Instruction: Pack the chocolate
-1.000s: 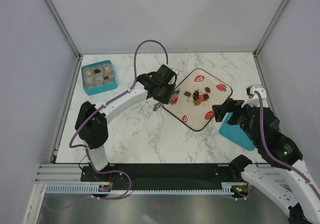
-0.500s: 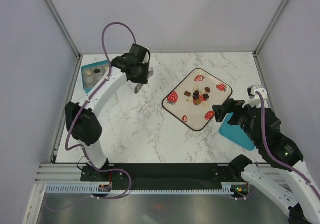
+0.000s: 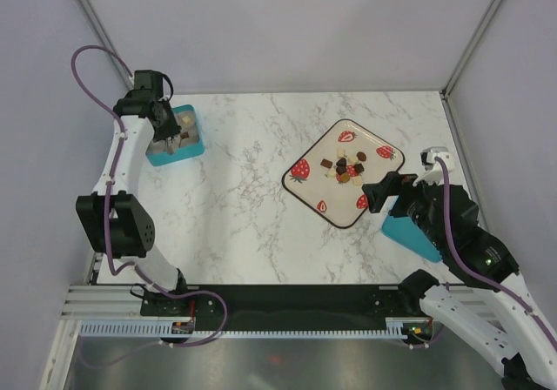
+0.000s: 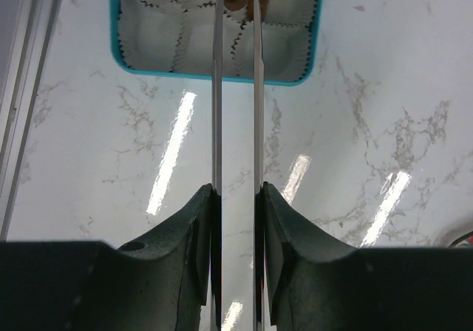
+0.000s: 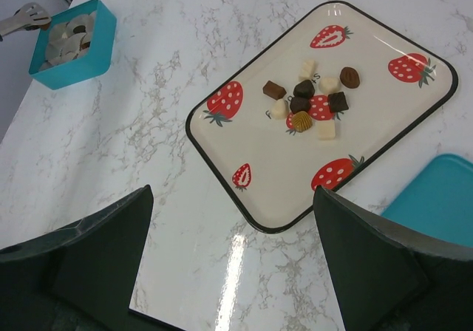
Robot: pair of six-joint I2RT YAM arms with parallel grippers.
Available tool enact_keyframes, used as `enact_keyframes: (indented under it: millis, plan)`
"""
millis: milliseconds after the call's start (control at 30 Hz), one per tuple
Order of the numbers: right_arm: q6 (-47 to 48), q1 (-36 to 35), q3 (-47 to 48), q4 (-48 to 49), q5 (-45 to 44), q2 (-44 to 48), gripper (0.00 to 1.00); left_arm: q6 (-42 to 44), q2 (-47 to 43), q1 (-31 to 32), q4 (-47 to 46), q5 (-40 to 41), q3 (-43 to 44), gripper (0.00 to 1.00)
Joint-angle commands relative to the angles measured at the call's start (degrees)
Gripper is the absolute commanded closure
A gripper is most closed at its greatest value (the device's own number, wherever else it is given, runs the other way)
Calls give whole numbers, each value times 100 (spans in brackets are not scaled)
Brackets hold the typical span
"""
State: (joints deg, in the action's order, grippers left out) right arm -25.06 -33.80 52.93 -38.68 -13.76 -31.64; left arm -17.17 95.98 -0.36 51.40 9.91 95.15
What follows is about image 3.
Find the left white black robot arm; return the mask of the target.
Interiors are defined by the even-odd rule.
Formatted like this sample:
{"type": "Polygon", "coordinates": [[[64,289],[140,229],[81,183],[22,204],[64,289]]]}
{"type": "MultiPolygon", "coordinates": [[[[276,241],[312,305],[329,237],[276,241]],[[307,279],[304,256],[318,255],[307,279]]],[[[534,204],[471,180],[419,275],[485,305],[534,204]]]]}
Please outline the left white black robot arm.
{"type": "Polygon", "coordinates": [[[164,95],[170,79],[160,71],[134,73],[132,90],[111,109],[113,137],[104,169],[93,191],[77,198],[76,211],[95,252],[105,255],[109,272],[130,271],[153,292],[171,315],[191,303],[181,271],[155,245],[156,227],[138,199],[138,181],[151,142],[181,131],[164,95]]]}

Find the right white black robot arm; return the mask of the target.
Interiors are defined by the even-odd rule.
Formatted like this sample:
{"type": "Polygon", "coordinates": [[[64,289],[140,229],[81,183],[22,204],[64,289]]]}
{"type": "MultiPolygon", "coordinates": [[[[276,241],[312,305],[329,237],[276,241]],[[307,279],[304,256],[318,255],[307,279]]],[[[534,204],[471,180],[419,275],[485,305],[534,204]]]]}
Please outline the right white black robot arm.
{"type": "Polygon", "coordinates": [[[449,181],[447,168],[428,184],[415,174],[392,171],[362,191],[368,209],[408,217],[439,251],[443,264],[490,308],[498,325],[453,301],[424,270],[399,285],[398,305],[408,315],[436,319],[474,349],[501,377],[506,389],[556,387],[556,332],[535,304],[520,268],[504,243],[482,229],[479,209],[465,189],[449,181]]]}

